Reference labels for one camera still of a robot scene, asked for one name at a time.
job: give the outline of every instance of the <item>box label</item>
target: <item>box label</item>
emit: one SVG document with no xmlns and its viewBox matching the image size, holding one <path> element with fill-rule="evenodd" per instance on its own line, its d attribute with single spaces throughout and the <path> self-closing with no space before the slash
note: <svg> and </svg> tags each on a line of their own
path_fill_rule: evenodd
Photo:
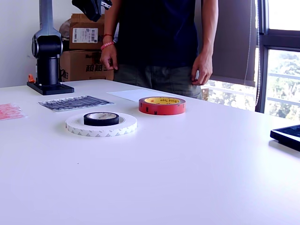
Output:
<svg viewBox="0 0 300 225">
<path fill-rule="evenodd" d="M 73 43 L 98 43 L 98 28 L 73 28 Z"/>
</svg>

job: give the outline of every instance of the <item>man's left hand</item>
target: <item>man's left hand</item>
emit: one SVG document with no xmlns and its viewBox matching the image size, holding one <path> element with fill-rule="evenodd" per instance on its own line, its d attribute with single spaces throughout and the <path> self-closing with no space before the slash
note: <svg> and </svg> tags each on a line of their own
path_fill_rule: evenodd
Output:
<svg viewBox="0 0 300 225">
<path fill-rule="evenodd" d="M 192 84 L 205 85 L 212 75 L 212 54 L 202 52 L 196 58 L 192 69 Z"/>
</svg>

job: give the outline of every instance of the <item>robotic arm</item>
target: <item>robotic arm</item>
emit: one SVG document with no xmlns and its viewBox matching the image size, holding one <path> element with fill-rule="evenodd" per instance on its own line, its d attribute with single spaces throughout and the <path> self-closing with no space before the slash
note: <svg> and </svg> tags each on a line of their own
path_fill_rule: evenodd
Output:
<svg viewBox="0 0 300 225">
<path fill-rule="evenodd" d="M 109 9 L 111 0 L 72 0 L 90 20 L 101 17 L 101 6 Z M 59 58 L 63 44 L 61 34 L 54 29 L 52 0 L 39 0 L 40 31 L 32 39 L 32 54 L 37 59 L 37 81 L 27 85 L 42 95 L 72 93 L 74 88 L 59 83 Z"/>
</svg>

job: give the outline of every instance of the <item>red tape roll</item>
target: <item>red tape roll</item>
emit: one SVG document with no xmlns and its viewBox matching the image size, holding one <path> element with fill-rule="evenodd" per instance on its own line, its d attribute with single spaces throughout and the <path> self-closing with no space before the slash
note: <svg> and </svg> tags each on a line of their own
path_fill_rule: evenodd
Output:
<svg viewBox="0 0 300 225">
<path fill-rule="evenodd" d="M 139 101 L 139 110 L 151 115 L 178 115 L 186 111 L 186 101 L 175 97 L 145 97 Z"/>
</svg>

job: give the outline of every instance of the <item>black t-shirt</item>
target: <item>black t-shirt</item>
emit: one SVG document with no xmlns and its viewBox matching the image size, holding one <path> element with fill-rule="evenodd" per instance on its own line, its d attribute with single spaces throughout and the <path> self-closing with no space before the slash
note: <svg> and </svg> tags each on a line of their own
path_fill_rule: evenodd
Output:
<svg viewBox="0 0 300 225">
<path fill-rule="evenodd" d="M 120 64 L 185 67 L 198 54 L 195 0 L 123 0 Z"/>
</svg>

